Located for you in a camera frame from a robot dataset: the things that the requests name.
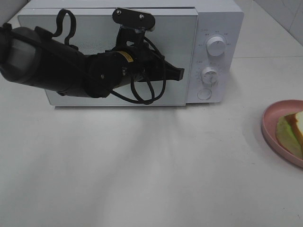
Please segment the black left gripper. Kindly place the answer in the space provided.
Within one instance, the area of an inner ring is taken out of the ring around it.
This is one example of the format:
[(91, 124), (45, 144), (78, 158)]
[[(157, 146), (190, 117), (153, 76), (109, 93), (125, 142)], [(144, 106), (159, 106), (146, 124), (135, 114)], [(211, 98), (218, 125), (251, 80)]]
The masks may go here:
[(184, 68), (177, 68), (167, 61), (165, 69), (161, 57), (147, 44), (142, 47), (120, 46), (113, 49), (126, 58), (126, 63), (122, 67), (122, 72), (128, 77), (134, 76), (136, 82), (163, 81), (164, 73), (166, 80), (181, 81), (184, 76)]

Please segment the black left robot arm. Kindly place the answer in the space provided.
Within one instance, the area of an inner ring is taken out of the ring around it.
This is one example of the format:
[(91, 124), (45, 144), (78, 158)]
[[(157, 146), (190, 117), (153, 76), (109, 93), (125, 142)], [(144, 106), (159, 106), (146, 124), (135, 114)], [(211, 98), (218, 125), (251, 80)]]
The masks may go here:
[(105, 98), (135, 82), (183, 79), (184, 69), (168, 63), (144, 43), (85, 55), (40, 27), (0, 29), (0, 72), (4, 79), (61, 96)]

